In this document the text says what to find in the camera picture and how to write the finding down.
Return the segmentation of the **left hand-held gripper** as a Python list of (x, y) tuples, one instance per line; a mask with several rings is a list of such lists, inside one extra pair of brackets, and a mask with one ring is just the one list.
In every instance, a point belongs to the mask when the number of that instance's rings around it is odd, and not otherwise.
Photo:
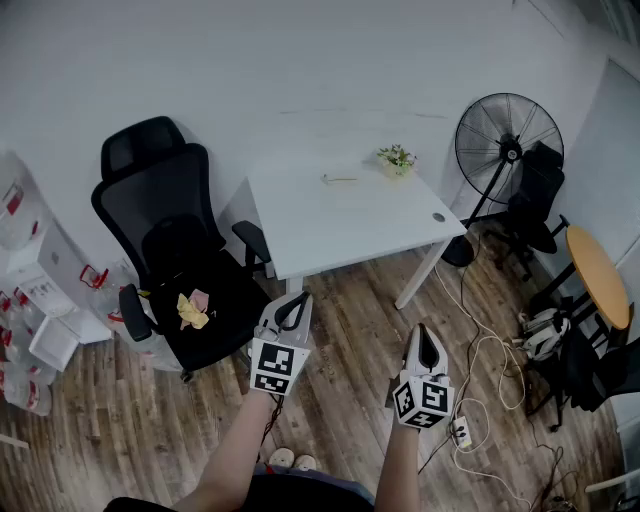
[(313, 298), (292, 292), (263, 310), (250, 346), (250, 388), (288, 396), (311, 350), (308, 343)]

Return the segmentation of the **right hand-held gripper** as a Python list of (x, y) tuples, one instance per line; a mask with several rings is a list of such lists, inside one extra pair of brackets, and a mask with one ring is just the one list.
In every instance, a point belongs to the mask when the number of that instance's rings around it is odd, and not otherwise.
[[(425, 372), (426, 367), (430, 374), (417, 376), (409, 373)], [(455, 388), (445, 376), (448, 373), (448, 354), (435, 333), (422, 323), (416, 324), (409, 334), (403, 369), (391, 394), (398, 423), (424, 430), (449, 418)]]

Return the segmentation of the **person's right forearm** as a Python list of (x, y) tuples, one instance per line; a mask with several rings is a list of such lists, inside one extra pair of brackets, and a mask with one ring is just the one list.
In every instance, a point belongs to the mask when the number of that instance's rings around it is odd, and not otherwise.
[(419, 431), (394, 421), (376, 492), (375, 512), (420, 512)]

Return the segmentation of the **white power strip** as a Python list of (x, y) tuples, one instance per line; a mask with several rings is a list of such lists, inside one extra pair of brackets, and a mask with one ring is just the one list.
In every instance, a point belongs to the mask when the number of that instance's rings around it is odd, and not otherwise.
[(471, 434), (468, 421), (465, 416), (459, 416), (453, 421), (453, 439), (456, 446), (466, 449), (472, 446)]

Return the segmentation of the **yellow crumpled cloth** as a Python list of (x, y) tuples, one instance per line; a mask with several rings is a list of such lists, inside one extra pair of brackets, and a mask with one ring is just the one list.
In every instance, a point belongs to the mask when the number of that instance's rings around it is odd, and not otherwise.
[(183, 294), (178, 297), (177, 310), (181, 318), (181, 330), (184, 330), (187, 326), (191, 326), (194, 329), (202, 329), (209, 321), (206, 312), (198, 309), (196, 301), (188, 299)]

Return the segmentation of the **white grey device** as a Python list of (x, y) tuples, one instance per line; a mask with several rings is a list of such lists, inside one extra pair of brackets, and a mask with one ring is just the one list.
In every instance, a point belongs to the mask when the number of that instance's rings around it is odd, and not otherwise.
[(520, 316), (522, 338), (520, 348), (531, 360), (542, 361), (557, 351), (571, 327), (566, 311), (548, 308), (530, 317)]

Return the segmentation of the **black mesh office chair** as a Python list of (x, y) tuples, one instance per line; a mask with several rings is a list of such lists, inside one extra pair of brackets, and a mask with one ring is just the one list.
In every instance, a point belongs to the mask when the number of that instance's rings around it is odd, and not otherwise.
[[(167, 116), (107, 138), (101, 176), (91, 204), (139, 279), (119, 293), (126, 329), (136, 342), (162, 336), (189, 382), (251, 341), (270, 301), (254, 278), (270, 260), (262, 231), (249, 221), (233, 225), (245, 263), (226, 250), (212, 211), (208, 152), (186, 142)], [(209, 321), (181, 330), (178, 297), (195, 289), (209, 295)]]

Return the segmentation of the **person's dark clothing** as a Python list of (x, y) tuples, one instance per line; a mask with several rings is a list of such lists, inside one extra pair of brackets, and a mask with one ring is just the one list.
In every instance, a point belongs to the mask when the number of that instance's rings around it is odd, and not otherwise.
[(245, 493), (206, 482), (179, 504), (185, 512), (374, 512), (355, 490), (308, 474), (258, 474)]

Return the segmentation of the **round orange table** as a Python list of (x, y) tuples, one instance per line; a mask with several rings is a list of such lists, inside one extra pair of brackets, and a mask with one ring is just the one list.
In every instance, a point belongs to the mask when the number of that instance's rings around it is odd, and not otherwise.
[(585, 293), (563, 310), (568, 313), (570, 322), (577, 325), (590, 314), (599, 312), (613, 331), (626, 334), (632, 322), (631, 304), (622, 278), (605, 250), (591, 234), (576, 225), (566, 228), (566, 245), (571, 263), (534, 295), (530, 302), (530, 317), (541, 312), (540, 307), (551, 293), (577, 273)]

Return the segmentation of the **potted pink flowers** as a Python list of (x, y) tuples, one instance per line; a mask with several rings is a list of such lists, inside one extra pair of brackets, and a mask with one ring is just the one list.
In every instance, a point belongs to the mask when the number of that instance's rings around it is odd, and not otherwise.
[(391, 179), (407, 177), (414, 170), (418, 160), (416, 155), (407, 151), (401, 144), (379, 148), (376, 156), (384, 173)]

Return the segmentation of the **small black office chair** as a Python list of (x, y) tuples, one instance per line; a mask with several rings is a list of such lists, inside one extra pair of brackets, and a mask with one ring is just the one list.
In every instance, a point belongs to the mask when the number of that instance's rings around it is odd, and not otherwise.
[(524, 282), (532, 277), (529, 262), (533, 259), (533, 251), (555, 254), (555, 236), (569, 226), (563, 215), (553, 231), (546, 225), (555, 197), (565, 180), (563, 163), (561, 153), (543, 142), (536, 142), (523, 154), (518, 190), (509, 199), (506, 214), (501, 220), (505, 233), (494, 230), (484, 233), (509, 247), (503, 256), (494, 260), (496, 268), (501, 270), (506, 259), (515, 254), (524, 269)]

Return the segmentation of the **black standing fan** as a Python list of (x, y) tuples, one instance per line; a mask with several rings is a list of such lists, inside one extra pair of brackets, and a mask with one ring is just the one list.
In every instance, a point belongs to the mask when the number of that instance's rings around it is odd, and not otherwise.
[(469, 228), (487, 202), (505, 205), (505, 189), (520, 178), (526, 157), (540, 149), (552, 163), (564, 163), (564, 142), (556, 122), (537, 102), (515, 93), (484, 96), (462, 114), (454, 154), (467, 184), (480, 195), (465, 219)]

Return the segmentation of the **white plastic tray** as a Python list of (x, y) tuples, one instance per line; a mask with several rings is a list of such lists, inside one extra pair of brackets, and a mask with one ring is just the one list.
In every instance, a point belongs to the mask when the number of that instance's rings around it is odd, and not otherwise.
[(58, 318), (46, 316), (31, 340), (29, 351), (56, 371), (64, 372), (78, 345), (79, 339), (72, 330)]

